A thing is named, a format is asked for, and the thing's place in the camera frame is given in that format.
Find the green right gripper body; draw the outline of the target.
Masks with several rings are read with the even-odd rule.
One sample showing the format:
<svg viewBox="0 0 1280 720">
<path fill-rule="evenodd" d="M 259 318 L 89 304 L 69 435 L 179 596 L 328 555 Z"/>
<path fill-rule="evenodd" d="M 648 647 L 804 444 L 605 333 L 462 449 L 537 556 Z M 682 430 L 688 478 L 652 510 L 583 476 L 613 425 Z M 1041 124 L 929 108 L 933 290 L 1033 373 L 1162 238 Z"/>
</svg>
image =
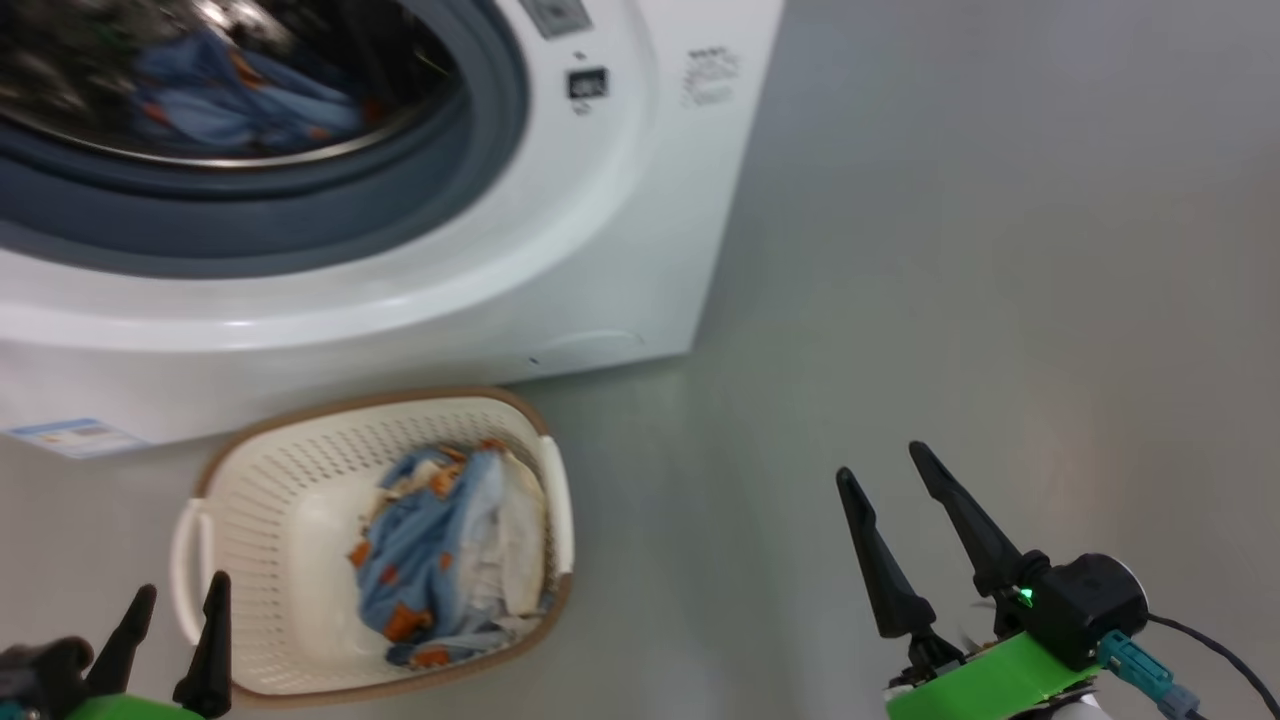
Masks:
<svg viewBox="0 0 1280 720">
<path fill-rule="evenodd" d="M 888 719 L 1015 719 L 1091 689 L 1100 667 L 1073 671 L 1021 633 L 920 685 L 884 692 Z"/>
</svg>

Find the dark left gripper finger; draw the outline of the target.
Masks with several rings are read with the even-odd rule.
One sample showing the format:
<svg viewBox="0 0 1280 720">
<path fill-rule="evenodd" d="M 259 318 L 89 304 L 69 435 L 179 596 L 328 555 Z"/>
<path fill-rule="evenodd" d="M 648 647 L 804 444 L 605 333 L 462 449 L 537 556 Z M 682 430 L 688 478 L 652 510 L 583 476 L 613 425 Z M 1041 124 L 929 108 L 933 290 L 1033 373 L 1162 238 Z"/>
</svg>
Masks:
<svg viewBox="0 0 1280 720">
<path fill-rule="evenodd" d="M 84 684 L 90 697 L 125 693 L 137 648 L 145 642 L 157 600 L 155 585 L 141 585 L 120 623 L 100 650 Z"/>
<path fill-rule="evenodd" d="M 198 717 L 219 719 L 232 707 L 230 578 L 225 571 L 212 574 L 202 610 L 204 628 L 173 701 Z"/>
</svg>

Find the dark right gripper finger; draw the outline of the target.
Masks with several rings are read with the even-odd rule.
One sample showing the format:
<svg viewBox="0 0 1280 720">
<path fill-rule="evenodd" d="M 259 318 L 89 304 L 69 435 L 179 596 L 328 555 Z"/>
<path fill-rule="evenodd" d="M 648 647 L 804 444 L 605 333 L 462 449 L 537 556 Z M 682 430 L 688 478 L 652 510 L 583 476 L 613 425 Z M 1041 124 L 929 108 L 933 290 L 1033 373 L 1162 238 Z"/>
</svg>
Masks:
<svg viewBox="0 0 1280 720">
<path fill-rule="evenodd" d="M 973 565 L 979 596 L 1029 587 L 1048 571 L 1048 557 L 1038 550 L 1019 551 L 927 443 L 910 442 L 909 455 L 928 495 L 947 512 Z"/>
<path fill-rule="evenodd" d="M 934 610 L 914 591 L 878 532 L 876 510 L 856 477 L 840 468 L 836 486 L 879 637 L 931 634 Z"/>
</svg>

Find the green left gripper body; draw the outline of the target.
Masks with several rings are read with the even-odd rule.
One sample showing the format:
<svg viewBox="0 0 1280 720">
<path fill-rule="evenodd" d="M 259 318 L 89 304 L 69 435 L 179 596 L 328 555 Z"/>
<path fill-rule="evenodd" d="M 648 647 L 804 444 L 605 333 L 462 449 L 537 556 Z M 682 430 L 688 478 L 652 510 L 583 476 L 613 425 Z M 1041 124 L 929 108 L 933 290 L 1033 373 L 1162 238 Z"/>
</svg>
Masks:
<svg viewBox="0 0 1280 720">
<path fill-rule="evenodd" d="M 86 700 L 69 720 L 202 720 L 204 717 L 172 702 L 134 694 L 106 694 Z"/>
</svg>

